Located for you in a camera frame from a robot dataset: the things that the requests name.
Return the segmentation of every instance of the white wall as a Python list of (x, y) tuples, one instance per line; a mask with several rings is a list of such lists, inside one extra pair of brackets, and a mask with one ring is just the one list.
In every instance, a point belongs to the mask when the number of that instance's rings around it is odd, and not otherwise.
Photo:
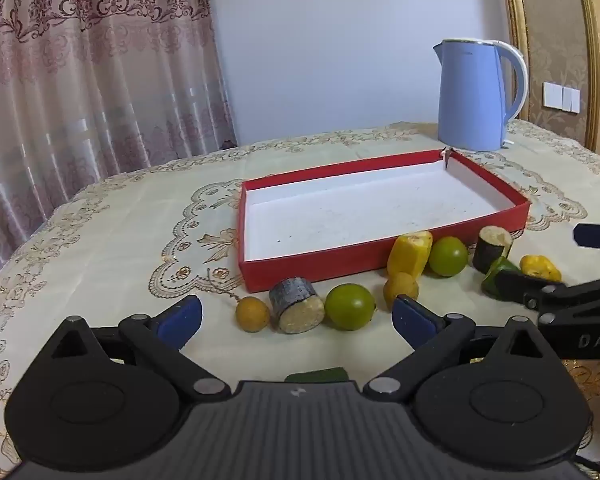
[(504, 0), (211, 0), (238, 141), (436, 121), (443, 38), (508, 40)]

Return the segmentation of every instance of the kettle lid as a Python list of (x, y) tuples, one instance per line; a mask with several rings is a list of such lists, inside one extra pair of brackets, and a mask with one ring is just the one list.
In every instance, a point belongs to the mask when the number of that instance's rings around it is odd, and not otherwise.
[(442, 43), (477, 43), (486, 45), (496, 45), (498, 40), (478, 40), (477, 38), (446, 38)]

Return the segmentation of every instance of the metal screw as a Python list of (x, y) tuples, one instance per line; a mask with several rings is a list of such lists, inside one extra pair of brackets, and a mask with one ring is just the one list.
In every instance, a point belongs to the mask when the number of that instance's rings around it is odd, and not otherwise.
[(548, 325), (549, 323), (554, 322), (555, 314), (553, 312), (545, 312), (538, 318), (538, 323), (542, 323)]
[(224, 390), (224, 383), (215, 377), (206, 377), (193, 383), (193, 389), (203, 395), (219, 394)]
[(376, 377), (369, 381), (369, 387), (379, 394), (392, 394), (400, 389), (400, 381), (392, 377)]

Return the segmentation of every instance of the kettle handle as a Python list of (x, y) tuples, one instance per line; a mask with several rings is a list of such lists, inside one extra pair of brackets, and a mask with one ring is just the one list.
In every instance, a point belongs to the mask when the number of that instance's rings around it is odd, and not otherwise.
[(514, 46), (511, 46), (504, 41), (494, 41), (493, 44), (497, 47), (498, 53), (511, 62), (518, 79), (518, 92), (516, 93), (516, 98), (513, 99), (511, 108), (509, 108), (504, 115), (504, 124), (507, 124), (511, 118), (520, 113), (520, 110), (522, 110), (525, 103), (526, 96), (529, 92), (529, 70), (526, 67), (525, 58), (522, 56), (522, 52)]

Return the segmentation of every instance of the yellow lemon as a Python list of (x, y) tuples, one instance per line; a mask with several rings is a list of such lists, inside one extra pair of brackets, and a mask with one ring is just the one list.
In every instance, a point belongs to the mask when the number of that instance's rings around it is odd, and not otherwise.
[(390, 276), (382, 289), (384, 301), (386, 302), (386, 307), (389, 311), (391, 311), (394, 306), (395, 298), (399, 294), (404, 294), (409, 296), (412, 300), (417, 300), (419, 292), (420, 287), (418, 286), (418, 282), (413, 279), (413, 276), (406, 272), (398, 272), (397, 274)]
[(235, 320), (245, 332), (259, 332), (269, 324), (269, 307), (254, 296), (238, 301), (235, 307)]

